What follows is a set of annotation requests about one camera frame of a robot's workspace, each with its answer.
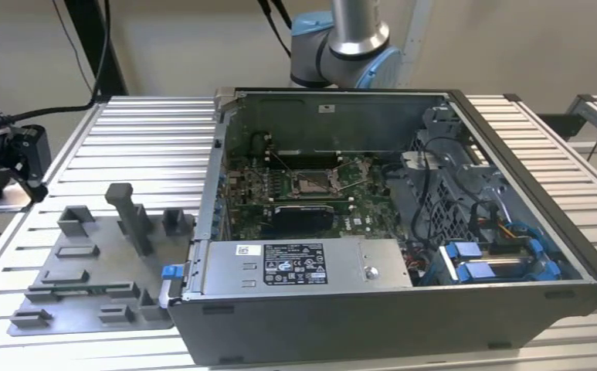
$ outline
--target yellow wire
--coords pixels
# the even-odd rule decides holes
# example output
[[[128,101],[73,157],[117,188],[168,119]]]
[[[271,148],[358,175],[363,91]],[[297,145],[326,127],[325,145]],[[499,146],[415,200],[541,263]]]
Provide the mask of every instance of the yellow wire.
[[[502,224],[497,224],[498,227],[502,229],[502,231],[511,237],[511,238],[517,238],[515,235],[511,233],[510,230],[506,229],[506,227]]]

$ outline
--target sticker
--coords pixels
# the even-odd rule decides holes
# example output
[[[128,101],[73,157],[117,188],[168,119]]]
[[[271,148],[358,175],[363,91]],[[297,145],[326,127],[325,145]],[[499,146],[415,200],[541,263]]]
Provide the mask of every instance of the sticker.
[[[326,274],[321,243],[263,245],[265,284],[326,284]]]
[[[236,255],[261,255],[261,245],[236,245]]]
[[[334,113],[334,105],[333,104],[321,104],[318,106],[319,114],[333,114]]]

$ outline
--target power supply label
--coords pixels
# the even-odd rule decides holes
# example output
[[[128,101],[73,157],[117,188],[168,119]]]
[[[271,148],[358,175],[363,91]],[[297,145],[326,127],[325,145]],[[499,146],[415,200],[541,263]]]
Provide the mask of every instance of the power supply label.
[[[263,283],[326,284],[326,256],[322,244],[263,245]]]

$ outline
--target silver robot arm segment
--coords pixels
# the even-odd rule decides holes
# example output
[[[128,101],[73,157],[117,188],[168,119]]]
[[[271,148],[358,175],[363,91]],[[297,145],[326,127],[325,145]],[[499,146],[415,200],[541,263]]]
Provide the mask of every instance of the silver robot arm segment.
[[[299,14],[290,30],[290,80],[302,87],[389,88],[401,53],[377,0],[331,0],[331,12]]]

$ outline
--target gray 3d printed holder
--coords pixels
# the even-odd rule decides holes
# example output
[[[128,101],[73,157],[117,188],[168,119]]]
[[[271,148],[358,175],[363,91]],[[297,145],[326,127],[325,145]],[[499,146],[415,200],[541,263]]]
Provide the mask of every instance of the gray 3d printed holder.
[[[118,217],[93,217],[86,206],[64,209],[61,235],[9,318],[9,335],[172,327],[157,303],[161,269],[185,263],[193,217],[181,209],[148,216],[132,193],[129,183],[108,188]]]

